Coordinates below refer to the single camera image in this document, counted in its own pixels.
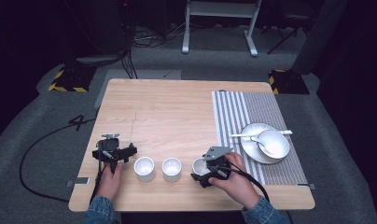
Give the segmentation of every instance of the light wood tabletop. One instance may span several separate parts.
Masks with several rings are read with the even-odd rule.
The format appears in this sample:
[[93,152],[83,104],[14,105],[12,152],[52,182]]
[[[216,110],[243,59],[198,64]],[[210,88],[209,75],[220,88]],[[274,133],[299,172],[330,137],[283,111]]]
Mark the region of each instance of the light wood tabletop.
[[[191,165],[211,146],[217,146],[212,91],[272,92],[264,82],[197,80],[111,79],[78,177],[87,185],[75,185],[69,208],[86,211],[95,185],[98,161],[92,157],[102,134],[119,133],[119,148],[133,143],[137,154],[123,164],[122,185],[116,211],[228,211],[242,206],[216,187],[203,188],[192,179]],[[149,157],[156,175],[141,182],[134,162]],[[169,183],[162,176],[162,162],[170,157],[182,163],[181,178]],[[281,210],[314,208],[309,188],[293,185],[266,185],[272,205]]]

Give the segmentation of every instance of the black chair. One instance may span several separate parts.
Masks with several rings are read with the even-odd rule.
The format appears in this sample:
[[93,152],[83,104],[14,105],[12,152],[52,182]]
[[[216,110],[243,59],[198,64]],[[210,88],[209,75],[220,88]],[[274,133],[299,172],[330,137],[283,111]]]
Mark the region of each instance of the black chair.
[[[273,52],[282,43],[284,43],[292,35],[296,35],[298,30],[301,29],[307,36],[309,30],[312,28],[316,21],[316,13],[309,4],[300,0],[277,0],[275,2],[275,11],[278,17],[276,27],[282,40],[279,41],[267,54]],[[287,36],[283,37],[280,29],[293,28]]]

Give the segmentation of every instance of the denim sleeve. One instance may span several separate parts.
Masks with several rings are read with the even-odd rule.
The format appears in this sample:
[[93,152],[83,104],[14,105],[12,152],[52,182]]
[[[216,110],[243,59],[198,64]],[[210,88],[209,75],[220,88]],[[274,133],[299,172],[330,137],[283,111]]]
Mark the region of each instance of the denim sleeve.
[[114,220],[115,210],[112,202],[105,197],[95,196],[86,212],[83,223],[112,224]]
[[242,214],[247,224],[263,223],[290,223],[285,216],[282,216],[272,205],[263,197],[260,197],[258,203],[251,209],[243,209]]

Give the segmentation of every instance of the white cup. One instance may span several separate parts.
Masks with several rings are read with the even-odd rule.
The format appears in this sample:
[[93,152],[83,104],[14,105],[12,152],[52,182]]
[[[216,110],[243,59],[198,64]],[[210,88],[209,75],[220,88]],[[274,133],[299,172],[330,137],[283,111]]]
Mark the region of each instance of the white cup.
[[168,158],[162,163],[164,179],[168,182],[176,182],[180,178],[182,163],[177,158]]
[[192,163],[192,172],[196,175],[206,175],[211,171],[206,167],[206,161],[199,158]]
[[143,182],[148,182],[154,178],[156,171],[154,169],[154,161],[149,157],[141,157],[133,166],[136,176]]

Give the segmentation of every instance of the striped placemat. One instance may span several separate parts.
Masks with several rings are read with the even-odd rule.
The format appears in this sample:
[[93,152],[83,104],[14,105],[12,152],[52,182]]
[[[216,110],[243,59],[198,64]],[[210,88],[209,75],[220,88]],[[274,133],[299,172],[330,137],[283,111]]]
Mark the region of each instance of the striped placemat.
[[231,147],[240,154],[246,171],[262,185],[306,184],[296,150],[291,138],[289,154],[276,164],[262,164],[250,158],[233,133],[240,133],[250,123],[266,123],[277,130],[287,130],[273,93],[213,91],[213,106],[217,129],[217,141],[221,147]]

